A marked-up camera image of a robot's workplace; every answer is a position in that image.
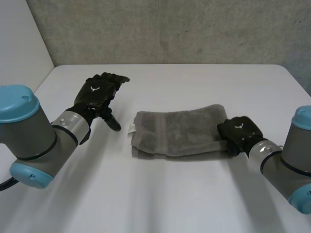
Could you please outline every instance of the table surface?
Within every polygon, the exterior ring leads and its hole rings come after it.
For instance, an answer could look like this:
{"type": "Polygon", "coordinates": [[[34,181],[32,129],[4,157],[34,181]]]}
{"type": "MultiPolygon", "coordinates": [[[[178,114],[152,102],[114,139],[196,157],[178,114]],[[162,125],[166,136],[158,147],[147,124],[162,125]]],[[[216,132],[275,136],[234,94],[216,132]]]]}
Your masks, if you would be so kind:
{"type": "MultiPolygon", "coordinates": [[[[75,65],[55,68],[36,91],[49,120],[72,106],[85,79],[102,72],[128,76],[111,102],[123,126],[92,124],[44,190],[17,184],[0,193],[2,233],[291,233],[311,232],[295,210],[249,163],[173,162],[132,158],[128,125],[137,111],[193,110],[214,103],[228,118],[249,116],[283,145],[297,107],[311,97],[276,65],[75,65]]],[[[14,161],[0,147],[0,178],[14,161]]]]}

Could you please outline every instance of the robotic arm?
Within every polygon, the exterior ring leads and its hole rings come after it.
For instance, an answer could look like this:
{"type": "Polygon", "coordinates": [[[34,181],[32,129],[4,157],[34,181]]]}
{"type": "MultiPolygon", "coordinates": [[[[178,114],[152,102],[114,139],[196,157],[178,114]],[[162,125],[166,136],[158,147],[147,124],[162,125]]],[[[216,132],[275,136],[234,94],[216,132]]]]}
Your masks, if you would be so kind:
{"type": "Polygon", "coordinates": [[[264,177],[303,214],[311,214],[311,106],[296,110],[284,148],[264,138],[246,116],[217,126],[228,153],[245,152],[264,177]]]}
{"type": "Polygon", "coordinates": [[[0,143],[17,158],[10,167],[12,178],[0,191],[18,181],[46,188],[78,145],[89,139],[93,119],[101,117],[114,131],[121,126],[109,108],[127,77],[103,73],[86,80],[74,106],[51,124],[33,92],[22,85],[0,87],[0,143]]]}

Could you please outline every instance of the white label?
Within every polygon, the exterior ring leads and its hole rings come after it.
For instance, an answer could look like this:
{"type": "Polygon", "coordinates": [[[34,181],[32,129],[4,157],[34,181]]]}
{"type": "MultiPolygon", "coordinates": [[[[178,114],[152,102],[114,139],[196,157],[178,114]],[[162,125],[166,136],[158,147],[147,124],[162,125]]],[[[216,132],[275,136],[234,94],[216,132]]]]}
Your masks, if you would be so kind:
{"type": "Polygon", "coordinates": [[[128,126],[128,133],[136,132],[135,124],[130,124],[128,126]]]}

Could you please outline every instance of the blue joint cap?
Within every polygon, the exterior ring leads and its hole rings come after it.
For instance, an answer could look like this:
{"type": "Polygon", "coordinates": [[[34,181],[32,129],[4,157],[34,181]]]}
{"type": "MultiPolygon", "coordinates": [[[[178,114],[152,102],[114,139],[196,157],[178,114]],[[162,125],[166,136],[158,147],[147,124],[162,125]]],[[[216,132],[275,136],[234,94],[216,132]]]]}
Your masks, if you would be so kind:
{"type": "Polygon", "coordinates": [[[292,118],[292,124],[304,130],[311,130],[311,106],[299,107],[292,118]]]}
{"type": "Polygon", "coordinates": [[[0,124],[31,117],[40,107],[33,91],[23,85],[0,86],[0,124]]]}
{"type": "Polygon", "coordinates": [[[311,214],[311,183],[293,192],[288,202],[303,214],[311,214]]]}
{"type": "Polygon", "coordinates": [[[54,177],[48,173],[19,163],[12,163],[10,174],[19,182],[39,189],[46,188],[54,177]]]}

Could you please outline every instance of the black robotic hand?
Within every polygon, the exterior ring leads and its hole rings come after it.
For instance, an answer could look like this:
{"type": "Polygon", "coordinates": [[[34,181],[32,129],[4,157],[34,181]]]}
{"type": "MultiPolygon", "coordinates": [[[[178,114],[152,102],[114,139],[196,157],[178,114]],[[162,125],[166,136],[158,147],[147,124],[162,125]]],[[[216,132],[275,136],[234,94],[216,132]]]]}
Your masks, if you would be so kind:
{"type": "Polygon", "coordinates": [[[255,144],[266,140],[260,129],[246,116],[227,119],[217,125],[217,130],[221,138],[227,140],[228,154],[231,156],[237,156],[241,152],[248,155],[255,144]]]}
{"type": "Polygon", "coordinates": [[[74,101],[74,106],[69,110],[83,116],[89,125],[93,119],[101,117],[112,130],[120,131],[121,126],[108,106],[122,83],[128,81],[130,81],[129,78],[121,75],[96,74],[93,78],[86,80],[74,101]]]}

